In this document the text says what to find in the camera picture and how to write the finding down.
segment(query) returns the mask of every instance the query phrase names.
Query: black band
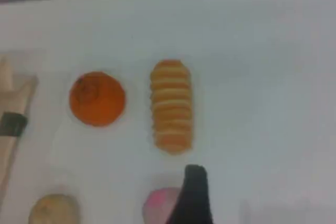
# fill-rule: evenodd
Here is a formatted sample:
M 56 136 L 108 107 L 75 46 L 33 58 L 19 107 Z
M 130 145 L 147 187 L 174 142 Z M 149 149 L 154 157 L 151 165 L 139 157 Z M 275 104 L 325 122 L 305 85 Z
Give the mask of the black band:
M 27 117 L 13 112 L 4 112 L 0 120 L 0 136 L 22 135 L 28 123 Z

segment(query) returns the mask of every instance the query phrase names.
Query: white table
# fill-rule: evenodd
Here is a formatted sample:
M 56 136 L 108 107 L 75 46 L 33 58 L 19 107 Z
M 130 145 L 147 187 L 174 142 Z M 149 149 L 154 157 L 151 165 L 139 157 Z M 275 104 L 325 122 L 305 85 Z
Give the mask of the white table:
M 27 223 L 49 192 L 76 195 L 83 224 L 142 223 L 149 191 L 179 186 L 188 163 L 208 170 L 217 224 L 253 223 L 239 221 L 243 202 L 335 209 L 335 20 L 335 0 L 0 6 L 0 53 L 40 81 L 0 223 Z M 158 151 L 150 132 L 149 73 L 172 57 L 190 67 L 195 93 L 194 149 L 178 157 Z M 98 130 L 67 107 L 72 82 L 95 69 L 128 95 L 125 115 Z

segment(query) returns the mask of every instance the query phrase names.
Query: toy bread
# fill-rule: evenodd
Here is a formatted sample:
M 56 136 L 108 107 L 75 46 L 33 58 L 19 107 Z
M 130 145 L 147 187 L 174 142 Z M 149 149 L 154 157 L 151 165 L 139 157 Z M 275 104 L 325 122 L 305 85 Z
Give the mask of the toy bread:
M 185 152 L 193 139 L 190 72 L 179 60 L 162 60 L 150 78 L 155 144 L 170 154 Z
M 38 200 L 32 208 L 28 224 L 79 224 L 77 201 L 68 195 L 51 194 Z
M 14 90 L 12 69 L 6 60 L 0 62 L 0 203 L 6 191 L 17 139 L 27 124 L 24 114 L 35 85 L 36 80 L 31 79 Z

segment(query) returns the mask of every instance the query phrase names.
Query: toy food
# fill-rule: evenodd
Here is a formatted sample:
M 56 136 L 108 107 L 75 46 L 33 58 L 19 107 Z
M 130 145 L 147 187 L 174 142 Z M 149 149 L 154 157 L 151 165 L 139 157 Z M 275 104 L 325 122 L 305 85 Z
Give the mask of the toy food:
M 28 224 L 79 224 L 77 201 L 67 195 L 52 194 L 38 200 L 32 208 Z
M 86 73 L 70 90 L 70 108 L 79 120 L 92 126 L 113 123 L 123 112 L 126 95 L 119 81 L 103 72 Z
M 143 205 L 145 224 L 165 224 L 175 207 L 180 190 L 163 188 L 152 191 Z
M 36 79 L 14 90 L 13 73 L 9 63 L 0 62 L 0 203 L 5 195 L 14 152 L 25 126 L 28 101 L 34 93 Z
M 192 147 L 193 104 L 189 70 L 179 60 L 162 60 L 151 73 L 155 144 L 178 154 Z

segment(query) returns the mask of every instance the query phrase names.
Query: black object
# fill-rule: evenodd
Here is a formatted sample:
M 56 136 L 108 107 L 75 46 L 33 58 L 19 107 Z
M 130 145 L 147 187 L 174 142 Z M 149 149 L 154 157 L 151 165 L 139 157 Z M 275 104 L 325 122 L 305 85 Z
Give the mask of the black object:
M 27 117 L 13 112 L 4 112 L 0 120 L 0 136 L 22 135 L 28 123 Z
M 213 224 L 204 167 L 186 166 L 181 193 L 166 224 Z

